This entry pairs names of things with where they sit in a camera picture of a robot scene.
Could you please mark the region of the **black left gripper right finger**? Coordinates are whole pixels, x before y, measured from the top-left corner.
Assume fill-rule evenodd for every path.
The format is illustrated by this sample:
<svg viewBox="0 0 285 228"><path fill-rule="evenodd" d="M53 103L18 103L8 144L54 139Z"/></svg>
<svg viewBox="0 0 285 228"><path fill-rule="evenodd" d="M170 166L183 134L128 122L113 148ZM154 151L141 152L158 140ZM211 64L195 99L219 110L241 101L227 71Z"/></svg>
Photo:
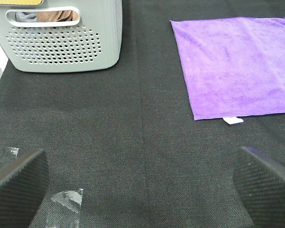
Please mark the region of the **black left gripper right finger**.
<svg viewBox="0 0 285 228"><path fill-rule="evenodd" d="M285 228L285 167L259 151L241 147L233 182L254 225Z"/></svg>

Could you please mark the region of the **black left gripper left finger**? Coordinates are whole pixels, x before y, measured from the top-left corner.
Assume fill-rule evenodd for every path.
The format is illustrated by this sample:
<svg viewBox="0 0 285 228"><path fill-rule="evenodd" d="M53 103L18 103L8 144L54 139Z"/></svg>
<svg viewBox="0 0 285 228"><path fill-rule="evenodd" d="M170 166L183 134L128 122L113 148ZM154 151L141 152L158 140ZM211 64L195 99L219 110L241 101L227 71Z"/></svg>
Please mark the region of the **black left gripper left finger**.
<svg viewBox="0 0 285 228"><path fill-rule="evenodd" d="M49 185L48 160L34 149L0 168L0 228L28 228Z"/></svg>

